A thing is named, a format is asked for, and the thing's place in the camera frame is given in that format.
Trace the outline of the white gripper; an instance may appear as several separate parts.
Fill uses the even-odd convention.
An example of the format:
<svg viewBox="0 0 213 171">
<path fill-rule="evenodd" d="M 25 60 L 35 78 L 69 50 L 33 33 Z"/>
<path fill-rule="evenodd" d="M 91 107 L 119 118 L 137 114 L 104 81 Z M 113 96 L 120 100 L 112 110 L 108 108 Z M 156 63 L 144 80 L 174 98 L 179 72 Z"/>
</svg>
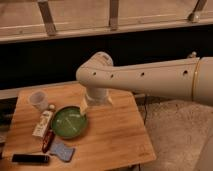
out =
<svg viewBox="0 0 213 171">
<path fill-rule="evenodd" d="M 87 88 L 85 99 L 83 99 L 80 103 L 80 114 L 82 116 L 86 114 L 88 105 L 98 106 L 112 104 L 109 92 L 105 88 Z"/>
</svg>

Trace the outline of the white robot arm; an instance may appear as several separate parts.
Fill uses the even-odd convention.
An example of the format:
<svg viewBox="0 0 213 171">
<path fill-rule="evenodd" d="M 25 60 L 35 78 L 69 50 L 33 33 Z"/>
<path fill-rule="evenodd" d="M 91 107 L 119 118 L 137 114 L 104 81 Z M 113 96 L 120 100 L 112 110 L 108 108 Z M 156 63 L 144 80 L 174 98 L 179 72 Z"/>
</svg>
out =
<svg viewBox="0 0 213 171">
<path fill-rule="evenodd" d="M 213 106 L 213 57 L 114 66 L 107 53 L 97 52 L 77 69 L 76 79 L 86 88 L 81 114 L 111 104 L 108 88 Z"/>
</svg>

